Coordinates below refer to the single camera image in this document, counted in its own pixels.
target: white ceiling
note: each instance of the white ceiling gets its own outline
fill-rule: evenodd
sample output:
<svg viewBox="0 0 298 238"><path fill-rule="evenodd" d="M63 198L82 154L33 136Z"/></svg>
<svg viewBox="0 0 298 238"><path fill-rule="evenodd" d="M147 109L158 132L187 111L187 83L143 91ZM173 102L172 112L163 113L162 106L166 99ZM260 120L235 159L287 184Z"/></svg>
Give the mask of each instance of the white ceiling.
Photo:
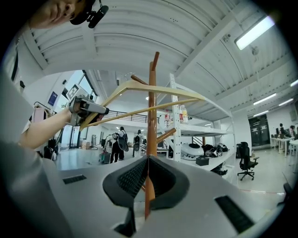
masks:
<svg viewBox="0 0 298 238"><path fill-rule="evenodd" d="M246 109L251 115L297 97L297 86L289 88L298 76L296 65L276 26L242 51L234 43L265 16L251 2L102 2L109 11L94 29L89 29L87 23L67 23L53 29L32 30L27 45L45 74L85 69L94 88L106 97L117 87L116 78L123 82L125 77L129 79L128 73L148 81L149 62L159 51L158 85L167 85L169 73L174 73L179 84L232 111ZM276 97L252 106L254 101L274 92L278 93ZM122 100L145 97L146 93L133 92L123 95ZM210 104L193 105L191 111L208 120L225 117Z"/></svg>

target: office chair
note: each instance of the office chair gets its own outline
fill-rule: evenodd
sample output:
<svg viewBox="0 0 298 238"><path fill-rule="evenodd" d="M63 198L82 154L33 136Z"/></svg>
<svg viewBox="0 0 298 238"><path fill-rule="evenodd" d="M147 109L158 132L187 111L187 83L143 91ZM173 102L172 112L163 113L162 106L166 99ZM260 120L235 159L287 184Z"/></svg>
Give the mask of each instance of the office chair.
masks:
<svg viewBox="0 0 298 238"><path fill-rule="evenodd" d="M256 162L256 160L259 158L259 157L256 157L254 158L255 162L252 162L251 159L250 159L250 149L248 147L248 144L246 142L241 142L241 147L239 148L240 150L240 155L241 155L241 160L240 160L240 168L242 170L245 170L244 172L241 172L241 173L238 173L237 176L239 174L244 174L244 176L240 179L241 181L243 180L243 178L246 176L246 175L249 175L252 177L251 180L254 179L254 172L252 172L252 168L254 168L258 162Z"/></svg>

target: bottle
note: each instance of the bottle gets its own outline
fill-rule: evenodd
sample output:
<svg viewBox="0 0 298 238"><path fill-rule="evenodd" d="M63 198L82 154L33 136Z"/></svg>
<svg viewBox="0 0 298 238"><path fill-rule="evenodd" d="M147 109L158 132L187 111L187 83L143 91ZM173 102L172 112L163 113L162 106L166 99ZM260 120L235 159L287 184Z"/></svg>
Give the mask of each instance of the bottle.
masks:
<svg viewBox="0 0 298 238"><path fill-rule="evenodd" d="M180 120L180 123L183 123L183 115L182 115L181 107L179 109L179 120Z"/></svg>
<svg viewBox="0 0 298 238"><path fill-rule="evenodd" d="M181 105L182 110L182 119L184 124L188 124L188 116L187 116L187 110L184 105Z"/></svg>
<svg viewBox="0 0 298 238"><path fill-rule="evenodd" d="M169 122L170 122L170 119L169 119L169 113L168 113L168 110L167 110L167 113L164 115L164 128L169 128Z"/></svg>

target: white machine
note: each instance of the white machine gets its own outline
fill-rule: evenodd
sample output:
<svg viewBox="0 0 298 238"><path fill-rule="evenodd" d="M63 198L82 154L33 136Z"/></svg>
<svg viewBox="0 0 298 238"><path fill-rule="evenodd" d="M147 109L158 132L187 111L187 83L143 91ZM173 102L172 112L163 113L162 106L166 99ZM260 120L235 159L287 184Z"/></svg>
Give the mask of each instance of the white machine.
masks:
<svg viewBox="0 0 298 238"><path fill-rule="evenodd" d="M197 157L203 156L204 150L197 144L184 143L181 145L181 158L185 160L196 160Z"/></svg>

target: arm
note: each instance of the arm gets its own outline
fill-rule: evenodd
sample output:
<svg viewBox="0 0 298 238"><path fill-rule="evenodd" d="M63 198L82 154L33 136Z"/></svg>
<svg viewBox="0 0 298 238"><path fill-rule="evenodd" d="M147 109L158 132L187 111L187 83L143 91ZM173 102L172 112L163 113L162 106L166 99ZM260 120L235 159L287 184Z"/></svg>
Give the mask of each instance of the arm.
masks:
<svg viewBox="0 0 298 238"><path fill-rule="evenodd" d="M21 146L35 149L61 130L70 121L71 112L68 108L41 122L32 123L28 130L22 133Z"/></svg>

